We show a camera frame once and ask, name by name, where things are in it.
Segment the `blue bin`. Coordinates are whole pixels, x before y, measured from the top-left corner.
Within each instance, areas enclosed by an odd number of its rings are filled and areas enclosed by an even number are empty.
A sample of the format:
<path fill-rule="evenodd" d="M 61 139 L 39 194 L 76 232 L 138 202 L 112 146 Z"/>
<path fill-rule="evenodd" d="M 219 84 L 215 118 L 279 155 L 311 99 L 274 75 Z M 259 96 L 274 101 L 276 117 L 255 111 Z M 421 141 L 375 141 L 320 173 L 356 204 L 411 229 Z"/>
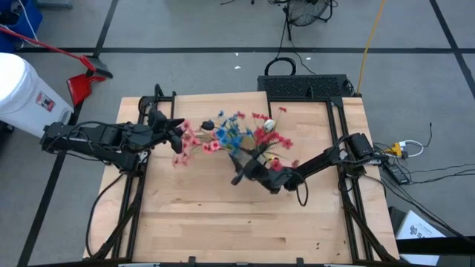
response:
<path fill-rule="evenodd" d="M 0 28 L 4 25 L 33 39 L 42 19 L 36 0 L 0 0 Z"/>

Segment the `red artificial flower spray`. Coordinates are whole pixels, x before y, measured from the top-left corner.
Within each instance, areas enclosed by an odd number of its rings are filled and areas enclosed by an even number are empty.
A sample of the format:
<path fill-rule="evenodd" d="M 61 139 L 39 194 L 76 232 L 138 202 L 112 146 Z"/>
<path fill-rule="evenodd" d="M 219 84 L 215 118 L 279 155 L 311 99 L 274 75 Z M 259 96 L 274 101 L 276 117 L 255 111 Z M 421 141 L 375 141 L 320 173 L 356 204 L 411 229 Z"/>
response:
<path fill-rule="evenodd" d="M 276 153 L 272 152 L 272 149 L 276 146 L 281 146 L 282 148 L 290 150 L 294 145 L 290 138 L 282 136 L 276 130 L 281 114 L 286 112 L 286 107 L 278 107 L 277 116 L 273 119 L 276 122 L 273 131 L 266 131 L 263 128 L 264 122 L 268 119 L 272 119 L 270 116 L 263 113 L 251 113 L 251 117 L 255 123 L 255 129 L 246 129 L 246 134 L 254 140 L 254 148 L 257 148 L 258 151 L 264 152 L 268 157 L 267 164 L 271 169 L 276 171 L 279 171 L 284 167 L 284 164 L 281 161 L 284 159 L 284 156 L 278 156 Z"/>

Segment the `red dustpan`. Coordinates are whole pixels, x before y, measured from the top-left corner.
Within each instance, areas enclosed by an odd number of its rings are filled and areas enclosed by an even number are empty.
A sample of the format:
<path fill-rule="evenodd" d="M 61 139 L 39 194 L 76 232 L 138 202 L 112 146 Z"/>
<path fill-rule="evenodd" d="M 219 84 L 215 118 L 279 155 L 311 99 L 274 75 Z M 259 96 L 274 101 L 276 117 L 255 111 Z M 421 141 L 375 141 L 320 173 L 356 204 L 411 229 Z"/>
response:
<path fill-rule="evenodd" d="M 87 76 L 86 74 L 80 74 L 69 78 L 66 83 L 72 98 L 73 106 L 76 107 L 78 104 L 83 103 L 83 101 L 91 95 L 92 82 L 103 82 L 105 80 L 105 77 Z"/>

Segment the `red-handled broom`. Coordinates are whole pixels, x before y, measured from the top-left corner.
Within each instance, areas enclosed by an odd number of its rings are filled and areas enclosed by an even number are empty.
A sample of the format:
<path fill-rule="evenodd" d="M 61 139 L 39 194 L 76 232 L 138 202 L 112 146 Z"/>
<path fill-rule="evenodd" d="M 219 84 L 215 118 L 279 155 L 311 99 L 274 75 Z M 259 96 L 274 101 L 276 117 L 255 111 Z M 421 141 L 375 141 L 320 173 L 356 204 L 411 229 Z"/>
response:
<path fill-rule="evenodd" d="M 88 70 L 90 70 L 94 73 L 99 73 L 99 74 L 101 74 L 103 76 L 106 76 L 110 79 L 113 78 L 113 74 L 108 70 L 107 65 L 105 65 L 97 57 L 85 56 L 85 55 L 76 56 L 76 55 L 73 55 L 72 53 L 69 53 L 69 52 L 67 52 L 65 50 L 62 50 L 60 48 L 50 46 L 50 45 L 45 44 L 43 42 L 36 41 L 35 39 L 31 39 L 31 38 L 23 36 L 21 34 L 15 33 L 12 30 L 8 30 L 5 27 L 0 27 L 0 32 L 3 32 L 3 33 L 6 33 L 7 35 L 22 39 L 23 41 L 30 42 L 34 45 L 39 45 L 41 47 L 47 48 L 50 51 L 53 51 L 53 52 L 56 52 L 56 53 L 61 53 L 61 54 L 64 54 L 66 56 L 75 58 L 75 59 L 79 60 Z"/>

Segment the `pink artificial flower spray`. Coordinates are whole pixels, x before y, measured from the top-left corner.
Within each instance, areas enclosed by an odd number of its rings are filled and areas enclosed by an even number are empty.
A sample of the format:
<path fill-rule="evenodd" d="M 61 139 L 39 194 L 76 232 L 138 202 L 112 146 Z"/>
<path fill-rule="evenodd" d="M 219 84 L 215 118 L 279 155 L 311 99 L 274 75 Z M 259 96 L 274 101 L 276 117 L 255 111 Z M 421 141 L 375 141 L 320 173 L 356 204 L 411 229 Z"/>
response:
<path fill-rule="evenodd" d="M 214 154 L 218 151 L 226 151 L 220 147 L 215 132 L 218 126 L 214 123 L 215 128 L 212 131 L 206 131 L 201 128 L 193 128 L 189 120 L 185 120 L 179 126 L 183 132 L 181 140 L 183 143 L 183 152 L 175 154 L 171 164 L 175 167 L 178 165 L 187 166 L 189 161 L 193 159 L 195 154 Z"/>

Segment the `black floor fan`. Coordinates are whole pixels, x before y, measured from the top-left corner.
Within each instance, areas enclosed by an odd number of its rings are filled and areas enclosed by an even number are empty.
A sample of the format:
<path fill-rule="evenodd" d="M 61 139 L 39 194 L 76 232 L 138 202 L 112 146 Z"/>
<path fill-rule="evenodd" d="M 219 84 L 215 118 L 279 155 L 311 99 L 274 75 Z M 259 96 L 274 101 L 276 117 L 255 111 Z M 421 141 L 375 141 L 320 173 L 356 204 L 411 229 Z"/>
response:
<path fill-rule="evenodd" d="M 306 27 L 316 21 L 327 23 L 333 8 L 333 0 L 288 0 L 283 8 L 288 40 L 292 41 L 292 27 Z"/>

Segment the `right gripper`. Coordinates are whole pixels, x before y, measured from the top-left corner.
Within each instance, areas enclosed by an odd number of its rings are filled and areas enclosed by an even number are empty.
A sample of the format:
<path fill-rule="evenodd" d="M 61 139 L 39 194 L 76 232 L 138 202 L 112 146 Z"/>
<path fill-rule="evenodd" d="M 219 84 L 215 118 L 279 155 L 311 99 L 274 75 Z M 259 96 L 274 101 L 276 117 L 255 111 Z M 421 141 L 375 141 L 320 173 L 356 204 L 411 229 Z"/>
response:
<path fill-rule="evenodd" d="M 244 175 L 253 181 L 259 182 L 271 194 L 277 194 L 282 187 L 288 191 L 297 189 L 297 175 L 291 168 L 283 167 L 276 171 L 267 168 L 256 159 L 246 163 L 246 153 L 244 151 L 232 151 L 229 153 L 231 161 L 236 169 L 242 169 L 231 180 L 232 185 L 237 185 L 243 179 Z"/>

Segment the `blue artificial flower spray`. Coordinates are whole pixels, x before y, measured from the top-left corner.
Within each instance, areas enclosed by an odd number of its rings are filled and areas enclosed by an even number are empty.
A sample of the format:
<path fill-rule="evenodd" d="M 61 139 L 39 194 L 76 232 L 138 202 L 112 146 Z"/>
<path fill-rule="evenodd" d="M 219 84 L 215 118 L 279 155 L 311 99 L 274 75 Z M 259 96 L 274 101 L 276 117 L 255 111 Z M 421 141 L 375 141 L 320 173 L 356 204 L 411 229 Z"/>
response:
<path fill-rule="evenodd" d="M 229 155 L 236 156 L 241 149 L 244 140 L 244 133 L 240 131 L 239 120 L 244 120 L 246 115 L 240 111 L 225 116 L 224 111 L 220 111 L 217 115 L 220 125 L 215 135 L 220 147 L 229 152 Z"/>

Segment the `white plastic trash bin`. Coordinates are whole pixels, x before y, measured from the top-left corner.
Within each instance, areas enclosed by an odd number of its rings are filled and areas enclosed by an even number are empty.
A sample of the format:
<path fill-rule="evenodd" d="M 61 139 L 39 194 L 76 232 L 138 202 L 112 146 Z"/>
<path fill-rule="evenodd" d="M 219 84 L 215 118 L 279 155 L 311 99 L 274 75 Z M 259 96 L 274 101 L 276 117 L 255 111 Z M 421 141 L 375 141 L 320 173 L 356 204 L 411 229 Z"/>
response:
<path fill-rule="evenodd" d="M 68 124 L 69 105 L 16 54 L 0 53 L 0 121 L 38 138 L 54 122 Z"/>

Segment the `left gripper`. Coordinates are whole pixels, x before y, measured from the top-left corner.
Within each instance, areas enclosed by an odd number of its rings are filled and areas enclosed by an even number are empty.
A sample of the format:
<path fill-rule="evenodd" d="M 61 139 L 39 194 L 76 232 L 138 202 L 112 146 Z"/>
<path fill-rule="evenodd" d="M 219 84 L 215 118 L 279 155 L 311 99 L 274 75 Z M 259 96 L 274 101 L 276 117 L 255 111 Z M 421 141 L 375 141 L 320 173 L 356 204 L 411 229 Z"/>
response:
<path fill-rule="evenodd" d="M 176 154 L 181 154 L 183 152 L 181 137 L 178 135 L 172 135 L 171 129 L 179 127 L 184 122 L 185 119 L 183 118 L 167 119 L 166 121 L 158 123 L 158 129 L 155 129 L 154 126 L 145 125 L 145 141 L 142 145 L 145 147 L 151 147 L 159 143 L 169 142 L 172 150 Z"/>

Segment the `black computer case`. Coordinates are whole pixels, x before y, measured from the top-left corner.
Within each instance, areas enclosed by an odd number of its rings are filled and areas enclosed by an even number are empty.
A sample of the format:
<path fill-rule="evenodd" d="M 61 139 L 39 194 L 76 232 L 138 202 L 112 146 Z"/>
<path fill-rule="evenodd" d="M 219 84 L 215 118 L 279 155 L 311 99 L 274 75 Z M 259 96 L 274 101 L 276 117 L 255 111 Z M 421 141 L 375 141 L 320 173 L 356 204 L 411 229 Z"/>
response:
<path fill-rule="evenodd" d="M 344 74 L 259 76 L 258 91 L 271 97 L 350 97 L 355 91 Z"/>

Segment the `white paper sheet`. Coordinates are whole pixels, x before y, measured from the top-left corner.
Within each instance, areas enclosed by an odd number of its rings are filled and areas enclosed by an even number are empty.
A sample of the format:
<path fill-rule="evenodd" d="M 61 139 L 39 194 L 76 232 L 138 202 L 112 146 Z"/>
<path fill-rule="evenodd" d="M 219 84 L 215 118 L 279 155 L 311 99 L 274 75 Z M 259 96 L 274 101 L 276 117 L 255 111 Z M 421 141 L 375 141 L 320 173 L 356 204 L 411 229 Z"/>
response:
<path fill-rule="evenodd" d="M 396 231 L 397 240 L 445 237 L 438 229 L 423 220 L 413 211 L 408 211 Z M 436 266 L 439 255 L 401 254 L 400 257 L 412 264 Z"/>

